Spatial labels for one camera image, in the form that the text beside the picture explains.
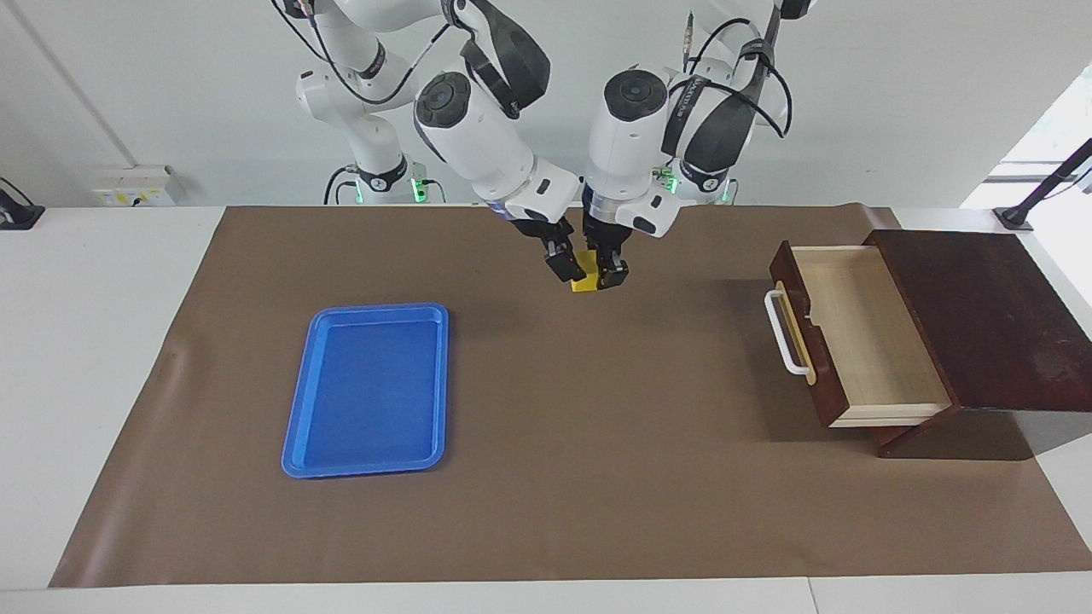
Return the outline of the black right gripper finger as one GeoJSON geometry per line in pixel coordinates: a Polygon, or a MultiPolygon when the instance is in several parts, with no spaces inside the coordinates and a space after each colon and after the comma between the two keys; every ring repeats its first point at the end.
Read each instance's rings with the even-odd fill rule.
{"type": "Polygon", "coordinates": [[[543,248],[546,251],[543,261],[561,282],[581,282],[587,278],[585,269],[578,263],[573,247],[568,240],[545,240],[543,248]]]}

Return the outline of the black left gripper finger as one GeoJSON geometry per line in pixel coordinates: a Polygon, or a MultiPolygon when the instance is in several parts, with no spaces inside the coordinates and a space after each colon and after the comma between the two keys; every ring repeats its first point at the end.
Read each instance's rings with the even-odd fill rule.
{"type": "Polygon", "coordinates": [[[597,290],[619,287],[629,272],[619,249],[597,249],[597,290]]]}

